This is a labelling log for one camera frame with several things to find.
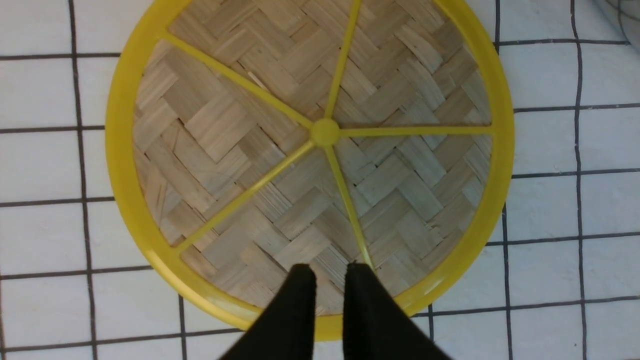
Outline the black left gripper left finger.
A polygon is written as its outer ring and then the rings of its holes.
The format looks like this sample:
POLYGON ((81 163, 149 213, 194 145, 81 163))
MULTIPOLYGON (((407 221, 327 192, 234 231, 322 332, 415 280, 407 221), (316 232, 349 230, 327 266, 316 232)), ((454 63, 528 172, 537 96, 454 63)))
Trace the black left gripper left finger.
POLYGON ((317 279, 307 264, 292 266, 275 297, 222 360, 311 360, 317 279))

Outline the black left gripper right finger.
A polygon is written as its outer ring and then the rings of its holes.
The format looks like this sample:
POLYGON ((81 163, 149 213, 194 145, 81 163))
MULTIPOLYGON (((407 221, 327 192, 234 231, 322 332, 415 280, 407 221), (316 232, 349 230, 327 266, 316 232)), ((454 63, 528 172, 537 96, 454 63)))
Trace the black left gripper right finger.
POLYGON ((384 289, 372 269, 350 263, 345 274, 343 357, 346 360, 448 360, 384 289))

